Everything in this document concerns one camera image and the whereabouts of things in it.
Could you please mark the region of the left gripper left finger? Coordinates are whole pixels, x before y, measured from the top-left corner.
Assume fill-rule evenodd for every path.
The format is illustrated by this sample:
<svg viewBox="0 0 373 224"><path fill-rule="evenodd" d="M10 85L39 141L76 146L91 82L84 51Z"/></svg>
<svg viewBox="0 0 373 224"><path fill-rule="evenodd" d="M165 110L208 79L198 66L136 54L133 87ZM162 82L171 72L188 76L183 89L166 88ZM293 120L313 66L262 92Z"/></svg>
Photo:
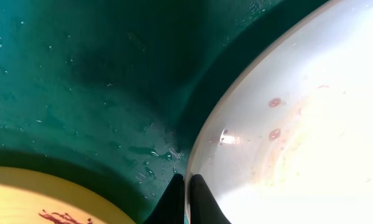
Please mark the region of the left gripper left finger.
<svg viewBox="0 0 373 224"><path fill-rule="evenodd" d="M175 174L144 224L183 224L185 214L185 184L181 174Z"/></svg>

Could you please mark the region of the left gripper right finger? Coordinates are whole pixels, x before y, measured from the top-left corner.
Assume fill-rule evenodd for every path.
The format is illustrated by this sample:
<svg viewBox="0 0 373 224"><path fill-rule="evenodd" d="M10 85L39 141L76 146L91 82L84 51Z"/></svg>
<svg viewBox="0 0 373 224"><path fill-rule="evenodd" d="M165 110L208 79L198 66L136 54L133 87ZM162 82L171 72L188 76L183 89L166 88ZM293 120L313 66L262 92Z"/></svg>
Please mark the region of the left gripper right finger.
<svg viewBox="0 0 373 224"><path fill-rule="evenodd" d="M200 174L190 179L189 202L191 224L231 224Z"/></svg>

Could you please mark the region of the light blue plate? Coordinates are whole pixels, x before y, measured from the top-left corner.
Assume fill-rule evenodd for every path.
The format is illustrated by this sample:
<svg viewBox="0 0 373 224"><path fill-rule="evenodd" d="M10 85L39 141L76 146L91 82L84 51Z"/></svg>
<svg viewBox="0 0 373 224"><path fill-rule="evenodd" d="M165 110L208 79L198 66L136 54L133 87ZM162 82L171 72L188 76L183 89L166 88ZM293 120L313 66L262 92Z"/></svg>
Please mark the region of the light blue plate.
<svg viewBox="0 0 373 224"><path fill-rule="evenodd" d="M373 223L373 1L329 1L229 87L185 174L231 223Z"/></svg>

